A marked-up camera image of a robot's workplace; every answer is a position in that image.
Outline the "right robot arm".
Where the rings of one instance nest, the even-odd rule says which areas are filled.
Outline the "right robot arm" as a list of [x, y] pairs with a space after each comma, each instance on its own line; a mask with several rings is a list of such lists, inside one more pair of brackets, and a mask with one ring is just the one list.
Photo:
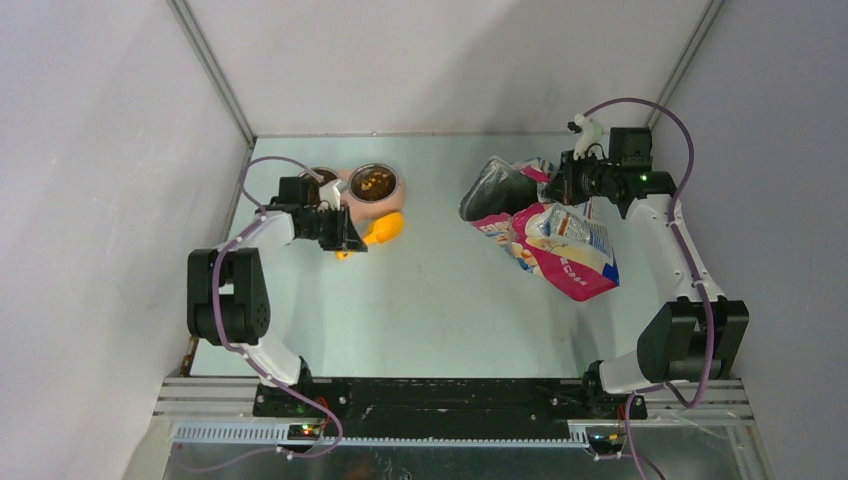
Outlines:
[[583, 388], [583, 408], [606, 418], [624, 393], [729, 378], [749, 312], [743, 301], [727, 298], [701, 260], [677, 196], [681, 186], [652, 165], [650, 130], [614, 128], [603, 145], [589, 124], [569, 128], [577, 142], [561, 155], [555, 198], [578, 204], [600, 197], [615, 205], [640, 241], [663, 302], [634, 351], [594, 364], [599, 380]]

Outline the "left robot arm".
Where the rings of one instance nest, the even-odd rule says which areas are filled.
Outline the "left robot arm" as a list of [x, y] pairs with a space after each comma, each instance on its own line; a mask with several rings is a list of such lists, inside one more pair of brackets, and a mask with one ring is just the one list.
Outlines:
[[316, 403], [315, 388], [300, 379], [302, 358], [270, 331], [271, 301], [263, 262], [295, 240], [314, 241], [327, 252], [367, 251], [342, 195], [341, 179], [320, 183], [283, 177], [279, 192], [260, 206], [240, 233], [187, 259], [187, 327], [190, 334], [242, 357], [261, 383], [280, 386], [278, 404], [304, 416]]

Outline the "yellow plastic scoop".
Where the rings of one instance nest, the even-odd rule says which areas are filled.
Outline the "yellow plastic scoop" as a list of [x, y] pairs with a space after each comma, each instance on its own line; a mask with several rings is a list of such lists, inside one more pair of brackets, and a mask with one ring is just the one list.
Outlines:
[[[399, 211], [383, 212], [381, 215], [357, 215], [352, 217], [352, 221], [368, 248], [395, 239], [405, 226], [404, 217]], [[333, 253], [337, 260], [345, 260], [353, 255], [339, 255], [336, 251]]]

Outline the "brown pet food kibble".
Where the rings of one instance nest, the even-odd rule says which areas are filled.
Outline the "brown pet food kibble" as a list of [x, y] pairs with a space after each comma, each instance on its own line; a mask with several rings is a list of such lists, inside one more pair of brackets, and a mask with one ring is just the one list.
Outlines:
[[375, 203], [389, 198], [397, 188], [397, 177], [388, 167], [363, 166], [350, 177], [351, 195], [366, 203]]

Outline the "pink double pet bowl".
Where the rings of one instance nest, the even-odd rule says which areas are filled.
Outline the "pink double pet bowl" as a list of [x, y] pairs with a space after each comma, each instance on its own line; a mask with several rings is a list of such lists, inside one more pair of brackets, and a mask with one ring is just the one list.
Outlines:
[[337, 179], [348, 184], [341, 199], [349, 207], [355, 225], [400, 211], [405, 204], [404, 182], [387, 164], [369, 163], [353, 169], [315, 167], [314, 171], [322, 177], [321, 186]]

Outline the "colourful cat food bag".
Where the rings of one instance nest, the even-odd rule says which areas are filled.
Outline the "colourful cat food bag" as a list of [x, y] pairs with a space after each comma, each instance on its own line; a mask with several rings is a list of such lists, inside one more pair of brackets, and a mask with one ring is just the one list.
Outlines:
[[555, 176], [555, 165], [538, 157], [509, 163], [493, 156], [458, 214], [522, 270], [586, 301], [620, 285], [613, 244], [596, 201], [569, 206], [544, 195]]

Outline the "right aluminium frame post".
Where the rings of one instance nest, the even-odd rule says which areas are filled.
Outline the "right aluminium frame post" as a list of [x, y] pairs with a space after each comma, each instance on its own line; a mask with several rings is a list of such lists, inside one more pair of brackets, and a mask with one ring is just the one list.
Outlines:
[[654, 100], [656, 104], [663, 107], [670, 105], [677, 90], [690, 71], [696, 56], [723, 13], [726, 3], [726, 0], [709, 0], [706, 2], [694, 28], [661, 87], [659, 95]]

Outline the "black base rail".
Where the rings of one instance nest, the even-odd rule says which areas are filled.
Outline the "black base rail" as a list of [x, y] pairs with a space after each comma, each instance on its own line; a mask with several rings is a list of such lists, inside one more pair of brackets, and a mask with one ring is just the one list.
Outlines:
[[294, 390], [258, 386], [253, 415], [315, 419], [334, 436], [446, 439], [554, 439], [568, 436], [572, 421], [647, 417], [642, 398], [628, 405], [626, 395], [602, 391], [597, 380], [325, 377]]

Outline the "left aluminium frame post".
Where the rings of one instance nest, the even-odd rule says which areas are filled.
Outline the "left aluminium frame post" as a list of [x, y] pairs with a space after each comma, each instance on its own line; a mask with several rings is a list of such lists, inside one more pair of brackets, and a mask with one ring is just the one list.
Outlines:
[[250, 125], [236, 92], [227, 78], [191, 3], [186, 0], [168, 0], [167, 4], [241, 137], [249, 148], [254, 147], [257, 135]]

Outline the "aluminium frame post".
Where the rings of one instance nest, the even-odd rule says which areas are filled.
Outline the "aluminium frame post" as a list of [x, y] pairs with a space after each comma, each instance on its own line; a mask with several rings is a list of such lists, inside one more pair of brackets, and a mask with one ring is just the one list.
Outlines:
[[726, 0], [709, 0], [706, 2], [694, 28], [661, 87], [659, 95], [654, 100], [656, 104], [663, 107], [670, 105], [677, 90], [690, 71], [696, 56], [723, 13], [726, 3]]
[[254, 147], [257, 135], [250, 125], [236, 92], [227, 78], [191, 3], [186, 0], [168, 0], [167, 4], [241, 137], [249, 148]]

